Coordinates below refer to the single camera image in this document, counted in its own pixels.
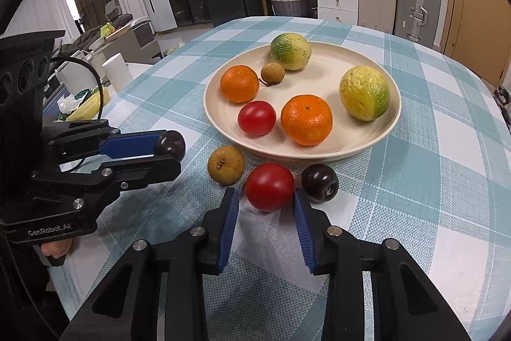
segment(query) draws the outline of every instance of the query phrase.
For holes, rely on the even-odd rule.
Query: wicker basket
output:
[[[273,13],[278,17],[307,17],[309,0],[271,0]]]

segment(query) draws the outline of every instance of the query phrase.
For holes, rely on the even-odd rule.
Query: suitcase handle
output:
[[[421,12],[423,13],[424,15],[424,18],[422,19],[422,22],[419,24],[419,26],[424,26],[426,25],[426,22],[428,22],[428,11],[426,11],[422,6],[421,6]]]

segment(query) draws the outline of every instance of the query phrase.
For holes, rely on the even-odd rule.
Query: yellow bag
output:
[[[110,95],[108,94],[108,89],[103,87],[103,106],[110,101]],[[75,121],[75,120],[91,120],[96,116],[99,112],[99,92],[97,91],[91,97],[89,97],[84,104],[82,104],[78,109],[76,109],[71,115],[66,119],[66,121]]]
[[[109,36],[111,33],[113,33],[116,29],[113,27],[113,25],[108,22],[106,25],[103,25],[100,30],[100,36]]]

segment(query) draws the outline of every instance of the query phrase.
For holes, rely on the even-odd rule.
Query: orange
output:
[[[312,94],[295,96],[280,113],[280,124],[288,137],[300,145],[317,145],[332,131],[332,111],[327,102]]]
[[[237,65],[224,72],[220,79],[220,91],[231,102],[248,102],[259,91],[259,79],[250,67]]]

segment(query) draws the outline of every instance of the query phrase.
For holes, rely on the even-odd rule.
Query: tablecloth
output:
[[[385,139],[330,163],[340,189],[319,207],[359,239],[398,239],[472,339],[488,339],[511,306],[511,137],[494,99],[475,74],[428,48],[305,18],[250,17],[212,29],[165,57],[106,107],[104,117],[122,132],[179,130],[187,154],[177,180],[122,193],[99,217],[98,231],[78,238],[64,266],[52,268],[69,317],[134,240],[173,239],[220,203],[224,188],[209,178],[206,163],[228,141],[203,111],[204,88],[228,59],[283,32],[366,55],[392,75],[402,94],[399,122]],[[239,190],[262,162],[245,157]],[[83,172],[106,159],[90,158]],[[306,166],[286,165],[294,173]],[[204,277],[210,339],[320,340],[325,280],[309,274],[289,208],[262,214],[243,199],[229,264],[221,276]],[[366,339],[373,339],[367,275],[364,285]]]

